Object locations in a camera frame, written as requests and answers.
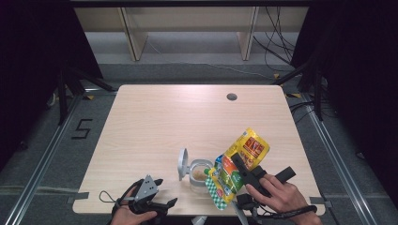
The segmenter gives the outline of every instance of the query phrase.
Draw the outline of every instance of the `chip bag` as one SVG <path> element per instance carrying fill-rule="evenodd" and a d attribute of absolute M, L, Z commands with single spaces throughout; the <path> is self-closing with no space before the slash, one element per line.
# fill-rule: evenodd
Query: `chip bag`
<path fill-rule="evenodd" d="M 224 154 L 216 158 L 214 167 L 206 171 L 206 185 L 217 208 L 223 210 L 244 185 L 231 156 L 239 153 L 251 171 L 263 160 L 268 151 L 268 143 L 251 128 L 247 128 Z"/>

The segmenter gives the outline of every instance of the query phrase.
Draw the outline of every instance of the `floor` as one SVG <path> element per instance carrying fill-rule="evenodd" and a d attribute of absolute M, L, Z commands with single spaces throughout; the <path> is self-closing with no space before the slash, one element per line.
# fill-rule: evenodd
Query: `floor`
<path fill-rule="evenodd" d="M 297 34 L 283 34 L 294 45 Z M 264 45 L 264 33 L 255 34 Z M 122 33 L 87 33 L 99 62 L 104 81 L 114 87 L 123 83 L 251 83 L 270 84 L 275 75 L 292 68 L 253 43 L 249 61 L 242 61 L 233 33 L 150 33 L 144 54 L 138 62 L 130 60 Z M 284 49 L 269 46 L 286 60 Z M 298 94 L 299 76 L 283 85 L 286 94 Z M 44 112 L 29 137 L 28 149 L 17 152 L 0 173 L 0 222 L 26 201 L 17 217 L 22 224 L 105 224 L 110 215 L 77 215 L 71 206 L 83 180 L 115 93 L 97 90 L 85 83 L 88 95 L 69 101 L 71 117 L 58 126 L 55 104 Z M 340 123 L 338 113 L 323 98 L 323 122 L 312 112 L 311 92 L 287 97 L 298 133 L 314 172 L 319 189 L 329 205 L 322 216 L 324 224 L 398 224 L 398 213 L 377 181 L 366 160 L 356 156 L 356 145 Z M 73 139 L 82 133 L 76 128 L 82 120 L 90 128 L 86 139 Z M 31 194 L 26 194 L 32 185 Z M 190 224 L 190 218 L 170 217 L 167 224 Z M 239 224 L 236 217 L 209 218 L 206 224 Z M 291 224 L 271 220 L 268 224 Z"/>

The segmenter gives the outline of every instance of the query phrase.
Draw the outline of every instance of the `person's right hand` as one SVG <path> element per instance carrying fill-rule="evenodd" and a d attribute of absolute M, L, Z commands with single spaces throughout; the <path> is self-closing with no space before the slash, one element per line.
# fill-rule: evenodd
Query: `person's right hand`
<path fill-rule="evenodd" d="M 266 174 L 260 179 L 260 184 L 271 194 L 271 197 L 262 195 L 251 185 L 246 185 L 246 189 L 259 203 L 267 205 L 277 213 L 298 210 L 308 205 L 295 185 L 288 182 L 282 184 L 273 175 Z M 290 220 L 296 224 L 322 224 L 314 212 L 297 215 L 291 217 Z"/>

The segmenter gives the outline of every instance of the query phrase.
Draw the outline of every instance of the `round hole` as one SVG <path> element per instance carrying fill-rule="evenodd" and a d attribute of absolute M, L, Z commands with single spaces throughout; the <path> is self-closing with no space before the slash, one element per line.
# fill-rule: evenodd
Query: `round hole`
<path fill-rule="evenodd" d="M 226 95 L 226 98 L 228 98 L 228 100 L 236 100 L 237 95 L 234 93 L 229 93 L 228 95 Z"/>

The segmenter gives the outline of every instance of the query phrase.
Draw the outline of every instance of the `black strap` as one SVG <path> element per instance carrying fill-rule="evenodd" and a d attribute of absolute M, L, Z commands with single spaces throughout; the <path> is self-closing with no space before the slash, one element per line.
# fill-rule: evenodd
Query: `black strap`
<path fill-rule="evenodd" d="M 297 215 L 305 214 L 308 212 L 315 212 L 318 208 L 315 205 L 307 205 L 305 207 L 302 207 L 300 209 L 284 212 L 284 213 L 270 213 L 269 215 L 266 216 L 260 216 L 261 218 L 274 218 L 274 219 L 287 219 L 287 218 L 292 218 Z"/>

